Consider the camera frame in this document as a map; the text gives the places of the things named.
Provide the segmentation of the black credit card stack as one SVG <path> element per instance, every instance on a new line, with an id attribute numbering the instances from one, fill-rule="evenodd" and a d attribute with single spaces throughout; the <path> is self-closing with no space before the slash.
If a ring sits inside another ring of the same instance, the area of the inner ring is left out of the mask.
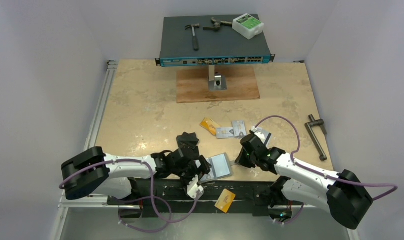
<path id="1" fill-rule="evenodd" d="M 191 151 L 195 156 L 200 155 L 198 147 L 200 140 L 197 138 L 197 134 L 195 132 L 183 132 L 182 135 L 178 135 L 176 137 L 176 141 L 180 149 Z"/>

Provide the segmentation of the grey card holder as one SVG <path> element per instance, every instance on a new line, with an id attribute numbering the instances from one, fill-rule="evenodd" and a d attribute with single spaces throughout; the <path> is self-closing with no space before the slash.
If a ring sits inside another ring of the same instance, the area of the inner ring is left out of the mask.
<path id="1" fill-rule="evenodd" d="M 201 184 L 227 178 L 233 175 L 232 164 L 229 161 L 227 153 L 221 153 L 219 155 L 208 157 L 206 160 L 210 164 L 210 172 L 199 180 Z"/>

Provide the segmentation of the single orange credit card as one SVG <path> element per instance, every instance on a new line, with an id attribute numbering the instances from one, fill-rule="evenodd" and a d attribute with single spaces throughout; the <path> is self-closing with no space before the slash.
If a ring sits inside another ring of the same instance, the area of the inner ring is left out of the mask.
<path id="1" fill-rule="evenodd" d="M 220 194 L 219 198 L 217 199 L 214 206 L 218 210 L 220 210 L 226 214 L 229 211 L 232 203 L 234 202 L 235 197 L 236 197 L 236 194 L 234 194 L 233 192 L 231 192 L 228 189 L 224 189 L 222 191 L 222 193 Z"/>

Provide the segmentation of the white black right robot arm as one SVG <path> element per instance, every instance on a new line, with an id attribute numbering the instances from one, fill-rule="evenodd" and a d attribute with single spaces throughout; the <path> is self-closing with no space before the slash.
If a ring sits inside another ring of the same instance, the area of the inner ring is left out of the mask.
<path id="1" fill-rule="evenodd" d="M 236 164 L 259 167 L 279 176 L 267 193 L 258 193 L 271 207 L 288 202 L 311 205 L 329 213 L 345 228 L 355 230 L 374 202 L 349 170 L 339 173 L 292 159 L 291 154 L 280 148 L 267 148 L 253 132 L 241 139 L 240 144 Z"/>

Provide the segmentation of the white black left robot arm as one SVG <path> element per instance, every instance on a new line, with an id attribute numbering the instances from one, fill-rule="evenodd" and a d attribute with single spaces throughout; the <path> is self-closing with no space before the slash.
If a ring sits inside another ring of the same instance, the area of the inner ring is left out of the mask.
<path id="1" fill-rule="evenodd" d="M 102 147 L 95 146 L 61 165 L 63 181 L 59 188 L 65 191 L 68 200 L 98 194 L 132 205 L 139 199 L 132 178 L 154 181 L 175 175 L 186 195 L 195 200 L 204 193 L 201 180 L 211 169 L 212 165 L 203 155 L 182 148 L 132 157 L 108 154 Z"/>

